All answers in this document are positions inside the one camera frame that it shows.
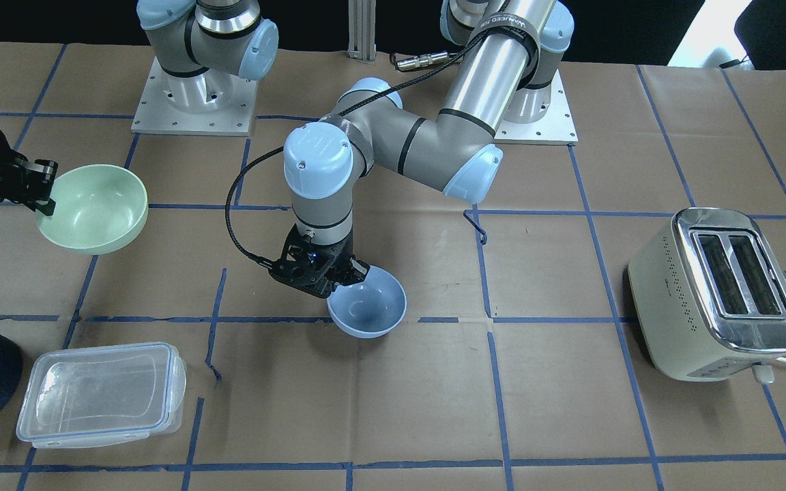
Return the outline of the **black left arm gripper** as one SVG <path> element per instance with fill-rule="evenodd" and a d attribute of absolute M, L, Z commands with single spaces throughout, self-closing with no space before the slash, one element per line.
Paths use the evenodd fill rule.
<path fill-rule="evenodd" d="M 269 274 L 285 286 L 325 299 L 337 286 L 364 282 L 369 270 L 368 263 L 353 255 L 353 233 L 336 243 L 318 245 L 293 226 Z"/>

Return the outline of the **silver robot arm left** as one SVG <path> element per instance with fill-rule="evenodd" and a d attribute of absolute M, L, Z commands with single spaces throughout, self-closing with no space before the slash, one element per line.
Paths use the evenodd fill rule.
<path fill-rule="evenodd" d="M 403 108 L 396 88 L 363 78 L 330 114 L 296 128 L 283 145 L 295 223 L 280 258 L 263 265 L 277 282 L 318 298 L 365 280 L 353 255 L 353 187 L 374 165 L 467 204 L 489 193 L 505 123 L 530 130 L 574 33 L 558 1 L 446 1 L 443 36 L 461 46 L 445 103 L 433 120 Z"/>

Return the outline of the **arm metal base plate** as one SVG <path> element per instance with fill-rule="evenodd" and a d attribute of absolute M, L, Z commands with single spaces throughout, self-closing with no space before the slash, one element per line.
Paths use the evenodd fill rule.
<path fill-rule="evenodd" d="M 549 86 L 515 93 L 500 121 L 496 143 L 574 145 L 579 136 L 559 71 Z"/>
<path fill-rule="evenodd" d="M 209 69 L 190 78 L 153 60 L 131 130 L 156 136 L 250 136 L 259 82 Z"/>

